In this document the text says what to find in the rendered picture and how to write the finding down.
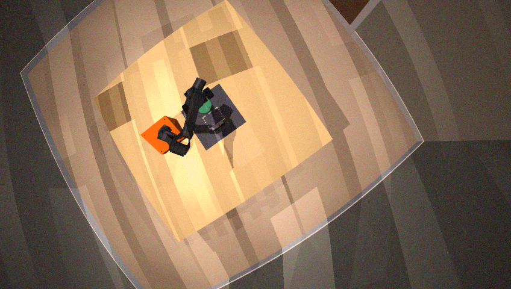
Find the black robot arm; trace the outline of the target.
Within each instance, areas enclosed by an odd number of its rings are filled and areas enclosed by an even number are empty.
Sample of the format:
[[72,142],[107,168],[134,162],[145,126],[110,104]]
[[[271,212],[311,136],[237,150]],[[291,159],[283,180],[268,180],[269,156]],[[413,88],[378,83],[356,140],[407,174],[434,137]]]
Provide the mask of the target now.
[[[179,134],[175,136],[175,134],[171,132],[171,128],[165,124],[158,130],[157,139],[165,141],[169,145],[169,151],[174,154],[183,157],[190,149],[190,140],[193,137],[193,129],[195,126],[198,111],[205,101],[205,93],[203,92],[203,89],[206,83],[207,82],[203,79],[196,77],[193,86],[187,89],[187,91],[184,93],[186,97],[186,101],[184,103],[189,106],[189,110],[183,129]],[[178,142],[177,140],[181,137],[188,138],[189,143],[185,145]]]

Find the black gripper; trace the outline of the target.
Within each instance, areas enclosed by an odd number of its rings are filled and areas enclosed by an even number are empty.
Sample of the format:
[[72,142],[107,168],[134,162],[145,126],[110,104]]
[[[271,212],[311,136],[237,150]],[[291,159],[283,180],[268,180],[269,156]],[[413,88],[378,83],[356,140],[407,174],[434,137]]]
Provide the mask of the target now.
[[[205,93],[205,101],[204,103],[206,103],[209,99],[211,99],[212,97],[214,97],[214,94],[211,92],[210,88],[205,88],[203,90],[203,92]],[[207,98],[206,98],[207,97]],[[208,99],[208,100],[207,100]],[[184,110],[185,114],[187,115],[188,113],[188,110],[189,110],[189,106],[186,105],[186,104],[183,104],[182,105],[182,109]]]

